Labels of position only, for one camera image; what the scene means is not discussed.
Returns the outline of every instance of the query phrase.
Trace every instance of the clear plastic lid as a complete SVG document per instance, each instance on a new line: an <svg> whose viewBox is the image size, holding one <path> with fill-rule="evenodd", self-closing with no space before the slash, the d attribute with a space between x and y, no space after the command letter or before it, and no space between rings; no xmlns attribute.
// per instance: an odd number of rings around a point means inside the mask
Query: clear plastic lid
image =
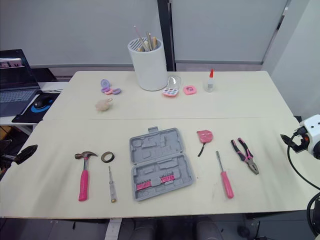
<svg viewBox="0 0 320 240"><path fill-rule="evenodd" d="M182 86L182 80L179 76L169 76L168 77L168 85L167 88L169 89L180 89Z"/></svg>

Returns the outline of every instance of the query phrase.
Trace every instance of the white wall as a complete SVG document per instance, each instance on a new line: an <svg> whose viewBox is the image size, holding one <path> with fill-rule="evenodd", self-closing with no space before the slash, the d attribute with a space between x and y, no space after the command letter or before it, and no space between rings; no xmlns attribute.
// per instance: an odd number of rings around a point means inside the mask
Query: white wall
<svg viewBox="0 0 320 240"><path fill-rule="evenodd" d="M156 0L0 0L0 49L32 67L131 66L134 25L162 39Z"/></svg>
<svg viewBox="0 0 320 240"><path fill-rule="evenodd" d="M320 0L292 0L288 18L284 18L262 67L269 72L293 114L302 119L320 113L319 10Z"/></svg>
<svg viewBox="0 0 320 240"><path fill-rule="evenodd" d="M171 0L176 63L263 61L287 0Z"/></svg>

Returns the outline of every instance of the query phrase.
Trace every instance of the pink screwdriver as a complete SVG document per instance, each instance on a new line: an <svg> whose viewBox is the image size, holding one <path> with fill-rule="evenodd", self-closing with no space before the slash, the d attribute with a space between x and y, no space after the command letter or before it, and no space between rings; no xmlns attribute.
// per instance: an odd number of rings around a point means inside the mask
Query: pink screwdriver
<svg viewBox="0 0 320 240"><path fill-rule="evenodd" d="M215 153L216 153L216 157L218 158L219 163L220 163L220 167L221 167L221 177L222 177L222 182L223 182L225 194L229 199L232 199L234 197L234 191L232 191L232 187L231 187L229 178L227 176L227 172L224 171L224 168L222 167L219 152L215 151Z"/></svg>

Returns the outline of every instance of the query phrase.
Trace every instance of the hammer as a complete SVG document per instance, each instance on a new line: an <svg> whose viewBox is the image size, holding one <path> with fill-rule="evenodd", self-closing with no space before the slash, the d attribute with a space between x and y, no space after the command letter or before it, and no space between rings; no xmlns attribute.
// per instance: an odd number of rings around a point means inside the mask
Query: hammer
<svg viewBox="0 0 320 240"><path fill-rule="evenodd" d="M79 194L80 202L88 199L89 172L87 168L88 168L88 160L90 156L98 156L98 155L93 153L92 151L84 151L83 153L77 153L74 155L75 159L84 158L83 171L81 173L81 179L80 179L80 194Z"/></svg>

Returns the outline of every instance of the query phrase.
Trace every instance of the laptop keyboard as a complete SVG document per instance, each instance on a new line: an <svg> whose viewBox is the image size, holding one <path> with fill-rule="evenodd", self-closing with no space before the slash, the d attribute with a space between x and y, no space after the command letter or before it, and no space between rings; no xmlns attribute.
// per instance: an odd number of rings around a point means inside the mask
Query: laptop keyboard
<svg viewBox="0 0 320 240"><path fill-rule="evenodd" d="M27 101L35 90L1 92L0 103Z"/></svg>

